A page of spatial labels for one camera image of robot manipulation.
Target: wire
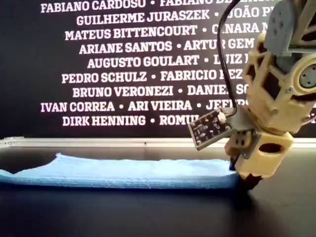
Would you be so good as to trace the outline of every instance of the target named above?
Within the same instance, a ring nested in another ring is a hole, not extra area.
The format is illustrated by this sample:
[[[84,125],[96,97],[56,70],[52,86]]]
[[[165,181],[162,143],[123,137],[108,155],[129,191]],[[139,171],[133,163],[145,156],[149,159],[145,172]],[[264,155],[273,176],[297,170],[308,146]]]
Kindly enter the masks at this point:
[[[316,115],[313,115],[308,121],[306,121],[305,123],[303,123],[303,126],[305,126],[306,124],[309,124],[311,122],[314,122],[316,120]]]
[[[222,47],[222,40],[221,40],[221,33],[222,33],[222,28],[230,14],[230,12],[232,11],[232,9],[240,2],[240,0],[233,0],[228,7],[225,9],[221,20],[218,24],[218,30],[217,30],[217,50],[218,50],[218,57],[221,63],[221,67],[223,70],[223,74],[224,74],[224,79],[225,79],[225,84],[226,84],[226,88],[228,91],[228,96],[229,98],[232,100],[232,104],[233,104],[233,108],[234,108],[234,113],[232,115],[234,115],[237,112],[237,103],[236,103],[236,97],[235,97],[235,92],[232,89],[232,80],[231,77],[229,75],[229,71],[228,71],[228,67],[224,58],[224,53],[223,53],[223,47]]]

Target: beige plastic part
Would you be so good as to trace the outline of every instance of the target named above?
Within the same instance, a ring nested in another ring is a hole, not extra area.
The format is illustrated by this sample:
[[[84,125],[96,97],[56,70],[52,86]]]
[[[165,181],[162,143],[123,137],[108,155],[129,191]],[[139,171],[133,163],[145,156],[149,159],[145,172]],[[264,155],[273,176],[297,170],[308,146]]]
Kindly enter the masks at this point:
[[[285,74],[275,66],[275,57],[265,52],[264,39],[265,33],[262,33],[255,49],[249,52],[249,61],[244,70],[244,79],[249,84],[248,106],[267,131],[274,134],[297,133],[310,116],[314,102],[298,102],[292,96],[316,93],[316,88],[306,89],[299,84],[301,73],[308,66],[316,64],[316,54],[303,57],[290,73]],[[273,90],[279,87],[275,98],[267,91],[265,83]]]
[[[238,174],[245,179],[250,174],[269,178],[283,161],[284,157],[291,150],[294,142],[290,133],[284,135],[274,135],[263,130],[260,131],[260,139],[248,159],[239,158],[235,163]],[[280,145],[280,151],[267,153],[262,151],[264,146],[267,148]]]
[[[294,0],[296,14],[299,16],[296,30],[292,36],[291,46],[316,46],[316,40],[306,41],[304,36],[307,34],[313,34],[316,39],[316,24],[310,24],[315,16],[316,1],[315,0]]]
[[[230,137],[231,147],[238,149],[246,149],[251,143],[251,132],[238,131]]]

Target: printed name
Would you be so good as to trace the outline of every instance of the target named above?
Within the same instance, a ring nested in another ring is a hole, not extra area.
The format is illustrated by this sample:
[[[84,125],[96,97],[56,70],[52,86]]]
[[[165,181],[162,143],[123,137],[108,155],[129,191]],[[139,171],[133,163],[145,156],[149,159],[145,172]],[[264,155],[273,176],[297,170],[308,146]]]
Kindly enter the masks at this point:
[[[130,68],[198,65],[199,55],[112,57],[90,59],[87,68]]]
[[[81,31],[65,31],[65,40],[103,40],[120,38],[146,38],[165,36],[195,36],[197,25],[182,26],[158,26],[158,27],[134,27],[134,28],[114,28],[96,29]]]
[[[145,116],[64,116],[63,126],[144,126]]]

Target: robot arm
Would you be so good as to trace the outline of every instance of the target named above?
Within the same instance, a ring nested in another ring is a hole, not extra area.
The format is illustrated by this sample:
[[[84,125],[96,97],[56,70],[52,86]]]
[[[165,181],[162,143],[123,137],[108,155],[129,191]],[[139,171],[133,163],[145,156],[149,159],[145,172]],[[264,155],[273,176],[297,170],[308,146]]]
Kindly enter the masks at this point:
[[[225,152],[253,189],[271,177],[302,126],[316,117],[315,0],[279,1],[243,72],[248,106],[220,108],[189,124],[198,150],[229,137]]]

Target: blue towel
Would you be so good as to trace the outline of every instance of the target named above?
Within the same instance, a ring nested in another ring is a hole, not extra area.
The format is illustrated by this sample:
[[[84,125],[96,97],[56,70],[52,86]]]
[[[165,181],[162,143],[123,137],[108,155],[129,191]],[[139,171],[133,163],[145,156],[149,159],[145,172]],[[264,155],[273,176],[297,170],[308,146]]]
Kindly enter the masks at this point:
[[[223,160],[98,160],[61,154],[16,174],[0,170],[2,183],[81,188],[227,189],[237,178]]]

